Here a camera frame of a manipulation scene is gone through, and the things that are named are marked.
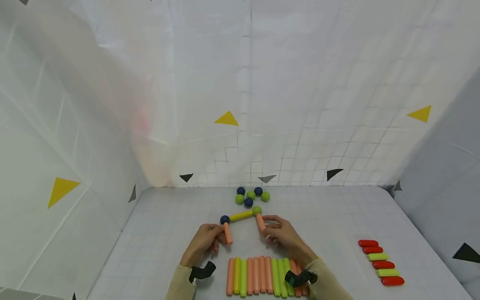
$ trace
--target navy blue ball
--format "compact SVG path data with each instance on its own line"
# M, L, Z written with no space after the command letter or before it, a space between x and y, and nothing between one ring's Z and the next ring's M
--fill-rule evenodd
M239 187L239 188L237 189L237 194L238 194L238 195L245 195L245 188L242 187L242 186Z
M257 196L262 195L262 193L264 192L264 191L262 190L262 188L259 187L259 186L257 186L257 187L255 188L255 190L253 190L253 191L255 192L255 195L257 195Z
M243 202L243 205L246 207L246 208L250 208L253 206L253 200L250 199L250 198L247 198L245 199L245 201Z
M223 225L223 223L225 223L225 222L227 222L227 223L230 224L230 217L229 217L229 216L222 216L222 217L220 218L220 224Z

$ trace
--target person's left hand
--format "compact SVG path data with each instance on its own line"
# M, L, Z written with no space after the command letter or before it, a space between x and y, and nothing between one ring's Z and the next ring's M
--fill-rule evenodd
M185 250L180 265L191 268L202 261L207 250L211 253L217 253L218 243L227 243L223 229L223 226L217 224L201 225L187 250Z

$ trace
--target red magnetic stick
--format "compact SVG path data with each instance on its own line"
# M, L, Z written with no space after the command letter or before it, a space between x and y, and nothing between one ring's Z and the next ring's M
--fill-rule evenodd
M378 242L376 240L359 240L360 247L373 246L378 247Z
M400 276L382 277L382 283L387 287L401 286L405 283L405 280L403 280L403 278Z
M373 246L367 246L363 247L363 253L365 254L370 254L370 253L382 253L384 249L382 247L373 247Z
M395 269L395 264L389 261L375 261L372 262L375 269Z

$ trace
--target hand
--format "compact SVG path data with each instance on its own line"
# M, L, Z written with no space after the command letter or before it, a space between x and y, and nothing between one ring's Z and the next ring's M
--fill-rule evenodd
M226 244L227 238L223 226L217 224L203 224L198 228L190 245L182 256L180 265L191 268L204 258L207 250L211 253L218 252L218 243Z
M280 242L287 249L290 258L295 259L303 267L316 260L318 256L301 239L293 226L279 216L263 216L265 221L275 221L266 225L262 231L264 237L268 236L268 243Z

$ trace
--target lime green magnetic ball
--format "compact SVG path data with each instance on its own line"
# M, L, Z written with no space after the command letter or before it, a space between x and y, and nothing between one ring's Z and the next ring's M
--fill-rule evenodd
M262 195L260 196L260 199L263 202L268 202L270 201L270 193L269 192L263 192Z
M248 191L248 193L247 193L247 198L250 198L250 199L252 199L252 200L255 200L255 197L256 197L256 195L255 195L255 192L254 192L254 191Z
M243 195L240 195L238 194L236 197L235 197L235 203L238 204L238 205L242 205L243 204Z
M252 208L252 211L253 211L253 215L256 216L257 214L261 214L262 213L262 208L259 207L259 206L254 206Z

